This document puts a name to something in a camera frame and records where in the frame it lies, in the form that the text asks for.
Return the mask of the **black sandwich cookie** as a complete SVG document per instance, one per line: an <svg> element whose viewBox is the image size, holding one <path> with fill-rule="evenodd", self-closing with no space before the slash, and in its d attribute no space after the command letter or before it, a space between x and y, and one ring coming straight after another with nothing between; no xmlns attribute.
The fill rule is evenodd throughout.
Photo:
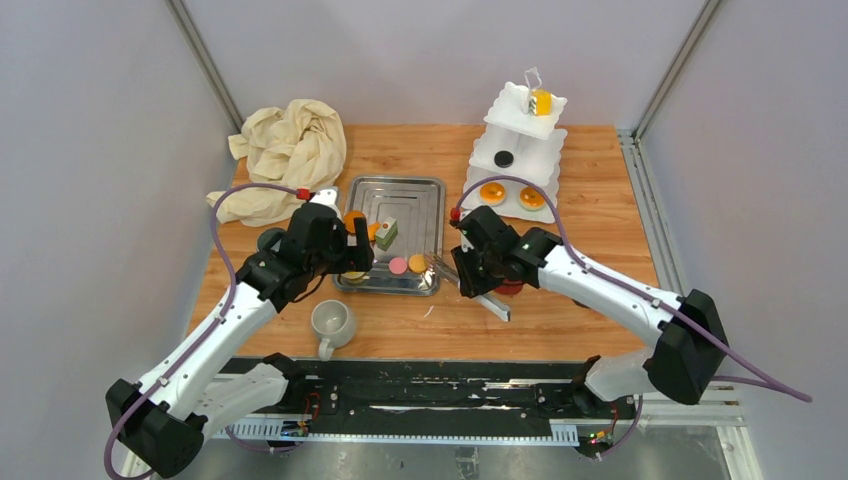
<svg viewBox="0 0 848 480"><path fill-rule="evenodd" d="M509 168L514 162L514 155L510 151L501 150L495 153L494 163L499 168Z"/></svg>

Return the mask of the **yellow round biscuit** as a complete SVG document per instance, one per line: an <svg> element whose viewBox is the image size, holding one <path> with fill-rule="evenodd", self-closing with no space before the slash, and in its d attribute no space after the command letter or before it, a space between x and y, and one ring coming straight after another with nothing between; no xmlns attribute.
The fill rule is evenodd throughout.
<svg viewBox="0 0 848 480"><path fill-rule="evenodd" d="M429 268L429 262L423 254L415 254L408 258L408 270L412 273L422 274Z"/></svg>

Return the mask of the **orange topped tart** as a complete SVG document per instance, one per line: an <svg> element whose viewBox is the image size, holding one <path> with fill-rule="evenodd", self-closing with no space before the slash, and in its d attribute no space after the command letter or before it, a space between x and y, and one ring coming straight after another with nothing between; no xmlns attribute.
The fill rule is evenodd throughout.
<svg viewBox="0 0 848 480"><path fill-rule="evenodd" d="M497 181L487 182L478 190L480 201L490 207L501 205L506 200L506 196L506 188Z"/></svg>
<svg viewBox="0 0 848 480"><path fill-rule="evenodd" d="M535 212L545 209L547 201L543 193L533 187L525 187L519 192L518 202L521 208Z"/></svg>

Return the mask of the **yellow cake slice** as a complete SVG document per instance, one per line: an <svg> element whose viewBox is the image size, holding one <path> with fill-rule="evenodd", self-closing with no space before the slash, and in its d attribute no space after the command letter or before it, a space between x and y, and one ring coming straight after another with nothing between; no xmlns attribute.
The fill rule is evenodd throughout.
<svg viewBox="0 0 848 480"><path fill-rule="evenodd" d="M528 113L533 116L548 116L553 110L553 95L543 89L529 91L527 100Z"/></svg>

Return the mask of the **yellow glazed donut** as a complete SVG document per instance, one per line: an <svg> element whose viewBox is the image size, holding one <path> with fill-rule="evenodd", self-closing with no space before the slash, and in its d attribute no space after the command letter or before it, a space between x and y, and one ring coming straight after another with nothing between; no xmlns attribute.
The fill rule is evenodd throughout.
<svg viewBox="0 0 848 480"><path fill-rule="evenodd" d="M340 277L347 283L358 284L367 278L367 273L361 271L349 271L341 274Z"/></svg>

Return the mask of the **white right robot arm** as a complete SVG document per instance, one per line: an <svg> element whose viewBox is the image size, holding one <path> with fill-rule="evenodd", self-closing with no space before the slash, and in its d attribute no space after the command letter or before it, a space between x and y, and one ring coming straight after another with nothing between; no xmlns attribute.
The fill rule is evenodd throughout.
<svg viewBox="0 0 848 480"><path fill-rule="evenodd" d="M474 298L506 284L561 294L627 328L642 349L595 356L571 388L574 408L594 417L621 397L658 392L696 405L725 357L727 337L714 300L656 289L609 269L561 236L533 227L518 234L490 207L460 213L450 224L462 243L451 251L462 295Z"/></svg>

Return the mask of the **green layered cake slice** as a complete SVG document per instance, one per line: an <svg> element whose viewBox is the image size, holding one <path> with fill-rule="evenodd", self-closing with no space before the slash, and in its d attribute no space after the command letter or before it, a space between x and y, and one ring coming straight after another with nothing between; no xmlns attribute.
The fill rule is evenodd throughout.
<svg viewBox="0 0 848 480"><path fill-rule="evenodd" d="M381 250L387 251L398 234L397 220L386 217L375 232L375 244Z"/></svg>

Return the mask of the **pink sandwich cookie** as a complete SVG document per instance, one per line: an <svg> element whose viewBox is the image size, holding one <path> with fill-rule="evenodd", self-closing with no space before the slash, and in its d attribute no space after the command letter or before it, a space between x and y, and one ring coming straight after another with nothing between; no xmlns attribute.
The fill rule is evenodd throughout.
<svg viewBox="0 0 848 480"><path fill-rule="evenodd" d="M395 257L388 262L388 269L393 275L403 275L408 270L408 262L404 257Z"/></svg>

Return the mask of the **white ceramic mug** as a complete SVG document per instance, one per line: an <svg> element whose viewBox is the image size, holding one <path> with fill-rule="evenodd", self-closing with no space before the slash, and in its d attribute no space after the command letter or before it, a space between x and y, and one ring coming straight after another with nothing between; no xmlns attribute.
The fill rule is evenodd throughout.
<svg viewBox="0 0 848 480"><path fill-rule="evenodd" d="M311 314L311 326L319 345L318 358L329 361L335 350L347 345L357 330L353 311L338 300L325 300L317 304Z"/></svg>

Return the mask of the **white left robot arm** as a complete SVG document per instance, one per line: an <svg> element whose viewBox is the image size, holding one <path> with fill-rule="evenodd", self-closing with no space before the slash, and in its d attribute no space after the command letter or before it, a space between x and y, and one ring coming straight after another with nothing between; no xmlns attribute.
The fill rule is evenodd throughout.
<svg viewBox="0 0 848 480"><path fill-rule="evenodd" d="M112 467L116 442L150 474L171 478L212 435L245 415L271 405L283 413L298 411L307 389L298 366L282 354L226 384L210 383L260 327L308 296L312 280L366 272L373 261L366 221L355 220L349 232L334 207L313 202L294 212L288 228L262 233L256 252L239 269L227 261L231 284L203 322L138 381L118 379L107 390L112 431L103 459L108 475L119 476Z"/></svg>

